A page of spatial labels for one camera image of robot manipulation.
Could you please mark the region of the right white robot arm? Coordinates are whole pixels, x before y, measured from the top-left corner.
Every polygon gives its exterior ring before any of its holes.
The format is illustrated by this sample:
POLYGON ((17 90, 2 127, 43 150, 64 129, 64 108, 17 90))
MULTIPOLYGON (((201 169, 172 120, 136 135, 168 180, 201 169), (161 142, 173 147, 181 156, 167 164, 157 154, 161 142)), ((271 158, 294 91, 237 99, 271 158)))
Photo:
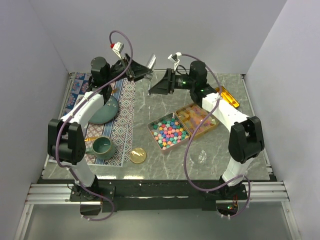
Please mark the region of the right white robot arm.
POLYGON ((230 160, 220 177, 222 183, 218 189, 220 196, 228 200, 236 194, 236 186, 242 182, 251 162, 264 150, 265 142, 261 120, 257 116, 249 117, 225 101, 208 84, 208 70, 200 60, 193 61, 186 74, 179 75, 168 68, 163 78, 148 92, 167 95, 176 89, 189 90, 193 102, 226 127, 230 160))

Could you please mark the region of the silver metal scoop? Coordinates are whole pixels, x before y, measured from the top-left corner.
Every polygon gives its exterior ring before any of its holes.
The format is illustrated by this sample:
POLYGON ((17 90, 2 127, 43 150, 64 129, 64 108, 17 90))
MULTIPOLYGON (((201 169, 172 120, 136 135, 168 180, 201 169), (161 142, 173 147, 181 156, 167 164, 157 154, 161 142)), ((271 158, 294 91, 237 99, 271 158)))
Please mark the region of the silver metal scoop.
POLYGON ((153 75, 154 75, 154 67, 156 65, 156 55, 153 53, 151 55, 151 57, 149 58, 147 64, 146 64, 146 67, 149 68, 151 70, 151 73, 147 74, 145 76, 145 79, 148 80, 148 90, 147 90, 147 96, 150 97, 151 94, 149 93, 149 90, 151 89, 152 87, 152 78, 153 78, 153 75))

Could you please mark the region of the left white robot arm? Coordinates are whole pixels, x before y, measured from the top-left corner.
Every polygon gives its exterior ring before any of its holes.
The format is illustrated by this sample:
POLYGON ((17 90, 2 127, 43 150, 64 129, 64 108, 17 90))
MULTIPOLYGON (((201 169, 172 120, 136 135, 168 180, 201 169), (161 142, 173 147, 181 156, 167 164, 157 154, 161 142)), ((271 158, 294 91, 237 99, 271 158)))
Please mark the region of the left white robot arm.
POLYGON ((55 158, 60 167, 68 169, 75 185, 83 187, 81 194, 88 201, 94 201, 100 194, 97 176, 85 161, 85 126, 94 114, 101 110, 112 94, 111 80, 128 78, 131 81, 143 79, 153 72, 156 57, 152 55, 147 65, 141 65, 128 54, 110 65, 102 56, 95 57, 91 65, 88 89, 81 101, 60 119, 48 123, 47 152, 55 158))

